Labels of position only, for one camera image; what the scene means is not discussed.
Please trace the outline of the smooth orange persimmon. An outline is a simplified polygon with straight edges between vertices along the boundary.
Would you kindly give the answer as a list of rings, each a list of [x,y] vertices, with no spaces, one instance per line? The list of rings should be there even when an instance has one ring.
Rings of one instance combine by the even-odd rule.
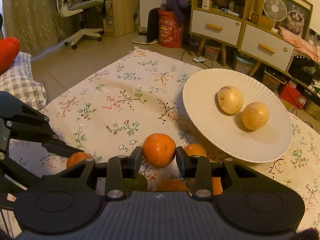
[[[91,158],[92,156],[85,152],[74,153],[68,158],[66,163],[66,168],[70,168],[85,159],[91,159]]]

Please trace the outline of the smooth orange tomato fruit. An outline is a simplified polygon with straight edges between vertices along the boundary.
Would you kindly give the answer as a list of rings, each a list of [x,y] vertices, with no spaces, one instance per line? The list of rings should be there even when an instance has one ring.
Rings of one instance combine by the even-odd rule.
[[[182,180],[168,179],[159,184],[157,191],[188,191],[188,187]]]

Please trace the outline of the rough orange mandarin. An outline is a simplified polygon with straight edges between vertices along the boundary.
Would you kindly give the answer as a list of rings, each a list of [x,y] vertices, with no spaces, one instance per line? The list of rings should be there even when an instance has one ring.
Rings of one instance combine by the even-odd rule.
[[[142,154],[145,161],[154,167],[166,167],[175,158],[174,140],[162,133],[153,133],[144,141]]]

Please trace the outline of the smooth orange round fruit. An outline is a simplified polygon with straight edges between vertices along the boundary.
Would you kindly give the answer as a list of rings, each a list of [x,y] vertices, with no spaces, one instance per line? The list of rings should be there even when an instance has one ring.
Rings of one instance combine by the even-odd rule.
[[[213,186],[213,195],[214,196],[220,195],[223,192],[220,177],[212,177],[212,186]]]

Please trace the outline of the grey checked cushion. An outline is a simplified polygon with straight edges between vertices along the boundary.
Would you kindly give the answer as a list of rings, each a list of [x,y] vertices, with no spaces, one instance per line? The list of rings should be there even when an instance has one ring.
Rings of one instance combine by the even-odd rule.
[[[1,75],[1,91],[15,96],[28,106],[41,110],[47,104],[47,93],[43,83],[33,78],[31,55],[19,52],[13,65]]]

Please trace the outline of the white ribbed plate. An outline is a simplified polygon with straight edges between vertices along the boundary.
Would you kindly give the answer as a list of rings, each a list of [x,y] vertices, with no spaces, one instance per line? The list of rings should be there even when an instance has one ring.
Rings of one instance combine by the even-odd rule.
[[[240,112],[228,115],[222,111],[217,93],[224,86],[239,89],[245,106],[264,103],[270,111],[267,124],[250,131],[242,123]],[[185,83],[182,98],[189,118],[201,134],[237,159],[268,163],[290,148],[293,132],[289,112],[274,92],[248,75],[222,68],[200,70]]]

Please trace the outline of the floral white tablecloth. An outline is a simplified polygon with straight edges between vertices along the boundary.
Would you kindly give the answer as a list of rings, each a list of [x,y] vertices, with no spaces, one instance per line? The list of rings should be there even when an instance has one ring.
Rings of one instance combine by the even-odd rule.
[[[148,50],[134,50],[56,98],[40,113],[57,140],[92,156],[68,158],[43,142],[11,139],[9,156],[41,181],[25,187],[1,172],[1,238],[8,239],[318,239],[319,134],[290,114],[290,148],[277,160],[250,163],[212,144],[192,123],[182,92],[202,69]],[[105,196],[107,163],[130,156],[153,133],[176,148],[207,152],[223,192],[196,199],[194,179],[174,160],[166,167],[142,155],[143,190]],[[168,179],[188,191],[157,191]]]

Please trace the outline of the pale yellow round fruit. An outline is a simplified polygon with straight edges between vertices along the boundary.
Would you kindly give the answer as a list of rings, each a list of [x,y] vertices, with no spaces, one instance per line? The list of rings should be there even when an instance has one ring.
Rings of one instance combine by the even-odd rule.
[[[217,93],[220,108],[227,114],[238,113],[244,104],[242,92],[234,86],[224,86]]]

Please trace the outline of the pale yellow speckled fruit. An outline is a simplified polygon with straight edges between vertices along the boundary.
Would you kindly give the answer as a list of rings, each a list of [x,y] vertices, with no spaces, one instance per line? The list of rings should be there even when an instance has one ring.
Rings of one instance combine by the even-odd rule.
[[[244,126],[255,131],[267,124],[270,117],[268,107],[262,102],[249,103],[242,111],[242,123]]]

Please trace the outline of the clear plastic storage bin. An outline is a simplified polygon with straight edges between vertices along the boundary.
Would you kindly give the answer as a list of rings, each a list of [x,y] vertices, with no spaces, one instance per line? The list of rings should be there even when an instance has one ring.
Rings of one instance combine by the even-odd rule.
[[[248,75],[255,63],[255,59],[246,55],[242,56],[237,51],[233,51],[232,68],[235,71]]]

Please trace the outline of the low wooden tv console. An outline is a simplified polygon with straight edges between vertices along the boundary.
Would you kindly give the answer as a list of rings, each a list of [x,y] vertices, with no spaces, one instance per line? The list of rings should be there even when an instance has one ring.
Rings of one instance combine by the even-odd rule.
[[[310,44],[319,46],[319,34],[310,29],[304,38]],[[306,113],[319,119],[319,63],[314,62],[307,56],[295,53],[289,67],[289,73],[296,80],[306,85],[307,102]]]

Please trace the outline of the wooden desk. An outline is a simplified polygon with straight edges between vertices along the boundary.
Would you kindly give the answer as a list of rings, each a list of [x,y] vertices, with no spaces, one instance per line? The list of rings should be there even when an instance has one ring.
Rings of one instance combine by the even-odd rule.
[[[89,10],[89,27],[102,27],[105,36],[120,37],[135,30],[135,16],[139,0],[103,0],[102,11]]]

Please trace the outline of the black flat panel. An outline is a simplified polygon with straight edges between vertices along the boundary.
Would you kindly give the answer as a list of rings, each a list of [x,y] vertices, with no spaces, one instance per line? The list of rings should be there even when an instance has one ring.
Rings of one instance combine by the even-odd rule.
[[[159,35],[159,11],[160,8],[153,8],[149,11],[147,26],[147,42],[157,40]]]

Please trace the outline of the wooden cabinet white drawers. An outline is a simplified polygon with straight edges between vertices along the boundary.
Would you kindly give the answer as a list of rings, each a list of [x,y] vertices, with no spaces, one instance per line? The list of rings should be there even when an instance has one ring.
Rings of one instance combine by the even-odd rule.
[[[207,41],[221,43],[222,62],[226,48],[232,47],[261,63],[286,72],[292,62],[294,47],[272,31],[274,23],[263,15],[255,0],[192,0],[190,33],[201,37],[197,53]]]

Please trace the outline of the white desk fan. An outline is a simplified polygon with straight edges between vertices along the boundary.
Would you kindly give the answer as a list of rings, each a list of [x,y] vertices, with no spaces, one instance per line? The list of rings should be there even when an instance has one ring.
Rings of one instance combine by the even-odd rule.
[[[265,16],[273,21],[274,28],[287,17],[287,7],[282,0],[264,0],[263,10]]]

